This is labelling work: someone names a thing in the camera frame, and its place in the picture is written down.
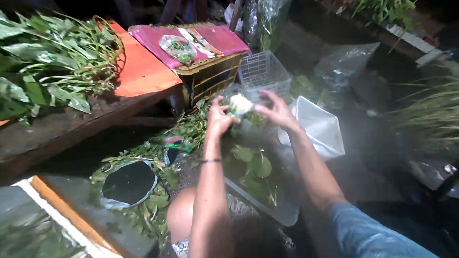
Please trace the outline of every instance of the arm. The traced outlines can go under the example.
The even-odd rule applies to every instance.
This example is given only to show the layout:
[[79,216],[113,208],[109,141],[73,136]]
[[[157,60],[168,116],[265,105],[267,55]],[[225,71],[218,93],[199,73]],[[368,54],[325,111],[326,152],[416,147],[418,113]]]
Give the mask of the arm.
[[288,133],[306,191],[314,206],[330,216],[341,253],[345,257],[436,257],[348,203],[284,100],[270,91],[263,90],[260,93],[273,102],[273,109],[260,105],[255,109]]
[[[225,115],[228,106],[213,101],[207,115],[203,160],[221,159],[220,138],[236,118]],[[193,207],[190,257],[229,257],[232,248],[230,210],[221,162],[206,162],[201,167]]]
[[327,165],[320,158],[308,135],[284,100],[271,91],[262,90],[260,94],[272,101],[273,109],[257,105],[255,110],[267,116],[288,133],[301,177],[314,206],[325,212],[335,203],[347,202]]

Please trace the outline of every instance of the forearm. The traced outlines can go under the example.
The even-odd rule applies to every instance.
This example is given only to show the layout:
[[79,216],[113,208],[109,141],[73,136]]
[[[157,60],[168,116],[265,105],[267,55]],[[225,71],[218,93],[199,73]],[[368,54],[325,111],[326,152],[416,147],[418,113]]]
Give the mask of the forearm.
[[301,177],[313,204],[325,212],[331,205],[347,202],[336,179],[301,127],[288,131]]
[[[203,160],[221,159],[220,138],[206,135]],[[221,162],[204,163],[196,190],[190,257],[225,257],[230,248],[230,211]]]

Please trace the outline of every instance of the wrist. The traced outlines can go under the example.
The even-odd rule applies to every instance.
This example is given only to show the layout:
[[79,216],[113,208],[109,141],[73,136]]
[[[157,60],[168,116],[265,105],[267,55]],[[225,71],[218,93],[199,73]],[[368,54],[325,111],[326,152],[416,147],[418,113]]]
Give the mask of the wrist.
[[218,134],[206,132],[202,158],[204,160],[221,159],[220,136]]
[[303,129],[303,127],[301,127],[298,121],[295,121],[294,123],[291,123],[289,126],[286,126],[284,131],[287,132],[288,135],[299,135],[301,133],[305,133],[305,130]]

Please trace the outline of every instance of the hand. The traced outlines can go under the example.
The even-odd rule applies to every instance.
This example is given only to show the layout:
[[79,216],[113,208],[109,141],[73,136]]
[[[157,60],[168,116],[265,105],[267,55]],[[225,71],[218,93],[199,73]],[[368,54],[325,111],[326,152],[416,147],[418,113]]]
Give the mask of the hand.
[[289,132],[301,129],[301,125],[293,116],[285,101],[270,90],[260,90],[260,95],[268,98],[273,103],[270,110],[262,105],[255,105],[255,111],[266,116],[271,122],[279,125],[283,130]]
[[207,113],[207,134],[220,138],[232,123],[240,123],[241,119],[231,117],[224,112],[228,110],[229,105],[220,106],[219,103],[224,97],[217,97],[212,101],[212,106]]

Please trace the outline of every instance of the pink cloth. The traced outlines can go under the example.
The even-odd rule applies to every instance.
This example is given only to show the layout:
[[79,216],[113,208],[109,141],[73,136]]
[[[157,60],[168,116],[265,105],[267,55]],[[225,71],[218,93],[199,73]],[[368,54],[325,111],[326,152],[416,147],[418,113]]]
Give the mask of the pink cloth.
[[[209,44],[223,52],[225,56],[241,51],[252,54],[249,47],[228,26],[209,26],[196,29]],[[163,35],[175,35],[183,37],[177,28],[150,27],[148,25],[136,25],[129,28],[129,32],[144,47],[161,60],[168,68],[174,69],[182,65],[177,59],[170,57],[159,45],[159,39]],[[206,59],[207,55],[197,50],[198,55],[193,59],[195,62]]]

